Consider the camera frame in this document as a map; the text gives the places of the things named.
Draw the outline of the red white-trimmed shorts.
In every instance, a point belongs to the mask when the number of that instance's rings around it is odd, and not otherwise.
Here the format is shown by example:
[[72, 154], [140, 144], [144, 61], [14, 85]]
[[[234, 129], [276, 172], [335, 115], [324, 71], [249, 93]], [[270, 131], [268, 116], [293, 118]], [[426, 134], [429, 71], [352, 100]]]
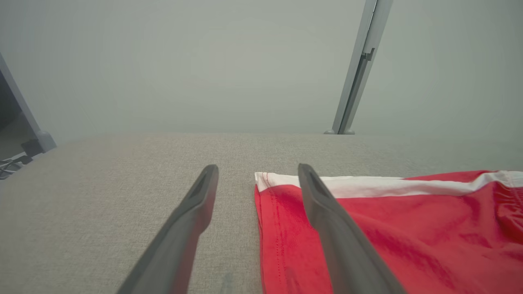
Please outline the red white-trimmed shorts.
[[[321, 180], [409, 294], [523, 294], [523, 171]], [[298, 177], [255, 182], [264, 294], [332, 294]]]

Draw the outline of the grey metal partition post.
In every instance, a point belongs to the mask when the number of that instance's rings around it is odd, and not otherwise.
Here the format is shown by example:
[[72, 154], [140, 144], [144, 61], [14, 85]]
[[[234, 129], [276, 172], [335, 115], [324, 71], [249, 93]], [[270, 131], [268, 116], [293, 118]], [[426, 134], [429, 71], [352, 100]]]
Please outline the grey metal partition post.
[[364, 93], [393, 0], [366, 0], [333, 125], [324, 134], [354, 135], [352, 124]]
[[56, 142], [54, 141], [54, 138], [49, 134], [49, 132], [41, 129], [41, 127], [38, 125], [37, 120], [35, 119], [33, 113], [31, 112], [27, 102], [25, 101], [24, 96], [22, 95], [18, 85], [16, 84], [11, 71], [8, 68], [8, 65], [5, 61], [4, 56], [0, 53], [0, 72], [2, 73], [2, 76], [7, 82], [7, 85], [9, 86], [11, 92], [13, 93], [13, 96], [15, 97], [16, 101], [18, 102], [21, 111], [24, 113], [24, 116], [26, 117], [29, 125], [31, 126], [32, 132], [35, 134], [36, 138], [38, 139], [42, 149], [44, 152], [48, 152], [51, 149], [54, 149], [57, 147]]

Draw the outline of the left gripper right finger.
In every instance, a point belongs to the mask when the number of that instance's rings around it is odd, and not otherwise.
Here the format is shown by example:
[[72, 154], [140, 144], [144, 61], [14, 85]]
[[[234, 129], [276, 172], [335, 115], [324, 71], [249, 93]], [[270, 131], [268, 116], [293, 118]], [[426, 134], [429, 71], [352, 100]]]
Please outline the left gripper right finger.
[[334, 294], [407, 294], [312, 166], [298, 165], [304, 210], [319, 233]]

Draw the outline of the small black box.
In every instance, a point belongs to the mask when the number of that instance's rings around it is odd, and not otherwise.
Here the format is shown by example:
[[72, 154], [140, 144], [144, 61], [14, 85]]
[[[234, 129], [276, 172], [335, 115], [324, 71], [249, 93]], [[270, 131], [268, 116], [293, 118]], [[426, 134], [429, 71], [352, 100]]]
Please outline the small black box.
[[35, 156], [45, 153], [38, 139], [31, 139], [20, 144], [26, 156], [34, 158]]

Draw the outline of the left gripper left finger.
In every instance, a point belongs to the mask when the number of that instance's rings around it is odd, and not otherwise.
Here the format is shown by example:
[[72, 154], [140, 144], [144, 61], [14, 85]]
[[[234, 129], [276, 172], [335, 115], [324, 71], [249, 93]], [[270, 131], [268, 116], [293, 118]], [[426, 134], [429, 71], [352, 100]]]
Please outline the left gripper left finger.
[[206, 166], [116, 294], [187, 294], [200, 235], [212, 219], [219, 169]]

